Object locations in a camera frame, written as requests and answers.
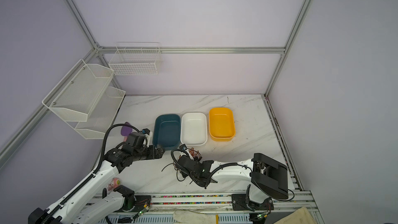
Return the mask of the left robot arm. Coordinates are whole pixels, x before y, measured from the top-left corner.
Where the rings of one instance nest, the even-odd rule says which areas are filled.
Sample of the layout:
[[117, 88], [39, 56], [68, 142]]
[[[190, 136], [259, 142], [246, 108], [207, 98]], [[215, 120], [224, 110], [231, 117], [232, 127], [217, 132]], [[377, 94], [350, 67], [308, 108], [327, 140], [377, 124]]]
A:
[[28, 217], [30, 224], [95, 224], [117, 210], [141, 211], [149, 202], [137, 203], [135, 192], [120, 185], [112, 189], [101, 201], [86, 208], [86, 204], [99, 190], [106, 191], [107, 185], [125, 168], [136, 161], [161, 159], [165, 150], [162, 146], [148, 144], [148, 129], [133, 132], [125, 142], [106, 151], [106, 143], [112, 129], [128, 127], [130, 124], [114, 124], [105, 132], [97, 166], [71, 191], [46, 209], [37, 208]]

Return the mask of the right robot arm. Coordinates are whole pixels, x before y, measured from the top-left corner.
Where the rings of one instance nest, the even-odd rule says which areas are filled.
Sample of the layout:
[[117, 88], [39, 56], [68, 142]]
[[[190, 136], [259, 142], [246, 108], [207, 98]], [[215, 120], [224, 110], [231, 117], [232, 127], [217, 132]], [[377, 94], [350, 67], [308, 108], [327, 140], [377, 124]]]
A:
[[274, 201], [290, 202], [295, 193], [288, 187], [286, 165], [262, 153], [239, 162], [201, 161], [194, 158], [187, 147], [181, 145], [171, 151], [173, 163], [183, 178], [189, 177], [202, 188], [223, 181], [245, 181], [245, 194], [231, 196], [233, 210], [250, 211], [249, 220], [254, 224], [265, 223], [274, 209]]

